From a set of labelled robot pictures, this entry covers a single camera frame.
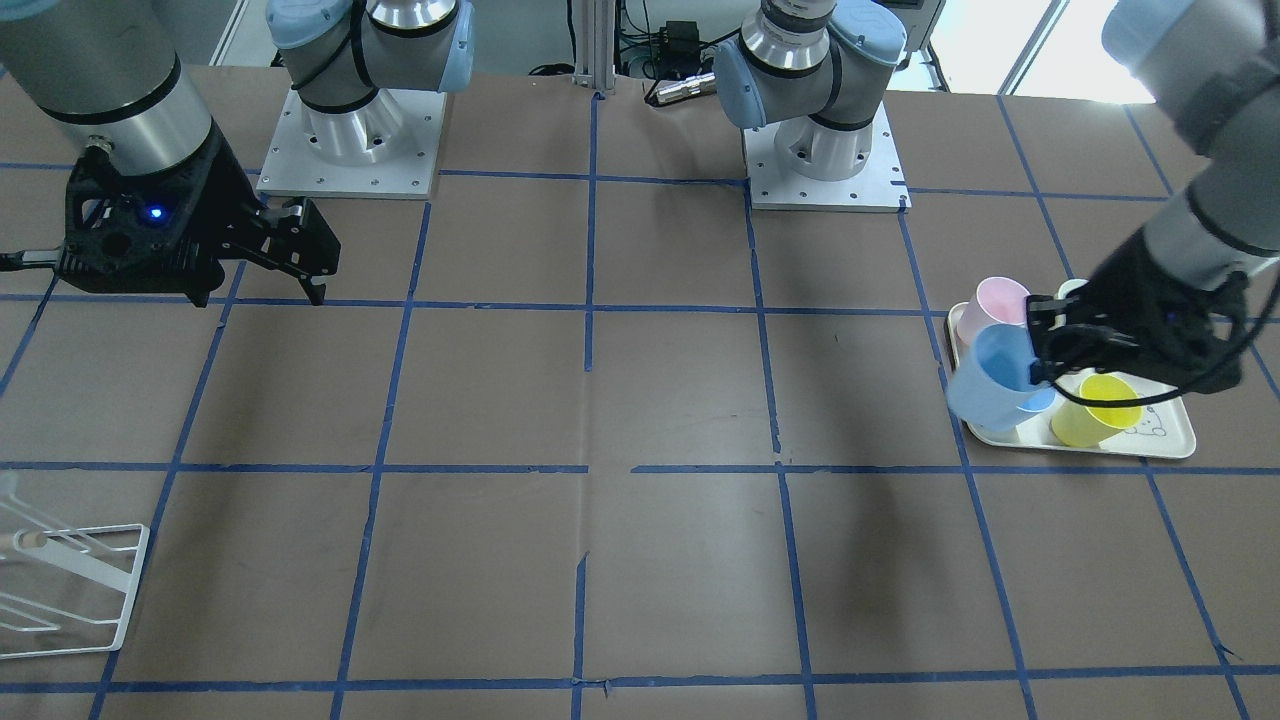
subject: tray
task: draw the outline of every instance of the tray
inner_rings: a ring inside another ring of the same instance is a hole
[[[960,320],[968,302],[960,302],[947,313],[947,341],[951,351],[951,369],[960,363],[964,342],[955,334],[955,324]],[[1059,384],[1065,389],[1075,392],[1084,382],[1084,378],[1094,374],[1092,370],[1082,370],[1059,378]],[[1114,373],[1133,386],[1139,396],[1146,397],[1172,389],[1170,386],[1139,378],[1125,373]],[[1166,457],[1181,460],[1190,457],[1196,452],[1196,432],[1192,429],[1190,418],[1187,415],[1187,406],[1183,398],[1148,405],[1143,407],[1142,421],[1128,430],[1108,437],[1096,447],[1069,447],[1062,445],[1050,429],[1050,419],[1057,413],[1066,398],[1059,397],[1048,410],[1027,420],[1011,430],[997,433],[982,425],[965,423],[969,432],[982,442],[996,447],[1023,447],[1034,450],[1059,450],[1065,452],[1093,452],[1101,455],[1133,455],[1139,457]]]

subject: tiled surface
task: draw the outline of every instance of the tiled surface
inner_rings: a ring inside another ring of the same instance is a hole
[[[192,76],[257,167],[285,74]],[[1251,354],[1188,400],[1188,461],[945,410],[940,313],[1087,274],[1166,193],[1151,156],[1198,168],[1166,120],[891,95],[909,214],[748,214],[717,102],[643,87],[477,77],[429,210],[321,201],[323,309],[252,266],[206,310],[59,283],[19,348],[49,275],[0,277],[0,468],[157,530],[124,650],[0,662],[0,715],[1280,712],[1276,333],[1272,382]],[[74,151],[0,106],[3,247],[51,245]]]

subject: white wire rack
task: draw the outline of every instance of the white wire rack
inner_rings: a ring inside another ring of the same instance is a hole
[[[0,474],[0,509],[27,525],[0,534],[0,660],[119,650],[148,529],[72,528],[20,500],[15,473]]]

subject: light blue cap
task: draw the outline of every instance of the light blue cap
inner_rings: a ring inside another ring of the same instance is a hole
[[[1134,70],[1194,4],[1196,0],[1120,0],[1102,26],[1102,47]]]
[[[716,46],[716,95],[728,122],[748,129],[764,127],[764,101],[755,85],[751,65],[739,49],[737,40],[730,38]]]
[[[872,0],[842,0],[827,29],[844,47],[884,67],[897,65],[906,47],[902,20]]]
[[[22,20],[38,15],[60,0],[0,0],[0,20]]]
[[[449,47],[440,74],[440,92],[461,92],[471,85],[471,68],[476,59],[474,15],[470,0],[462,0],[458,17],[453,20],[453,47]]]
[[[329,32],[349,9],[351,0],[271,0],[266,27],[276,47],[292,50]]]

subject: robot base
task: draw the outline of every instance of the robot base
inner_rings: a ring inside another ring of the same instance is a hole
[[[404,110],[406,132],[411,133],[404,138],[408,142],[394,158],[372,165],[349,167],[329,163],[310,147],[303,129],[302,101],[291,90],[271,137],[271,149],[262,161],[257,191],[289,197],[428,200],[439,159],[445,94],[417,90],[387,92]]]
[[[788,168],[773,147],[773,123],[742,132],[746,170],[751,181],[751,206],[758,210],[841,210],[897,213],[911,206],[902,163],[882,104],[873,120],[876,143],[863,172],[846,181],[808,178]]]

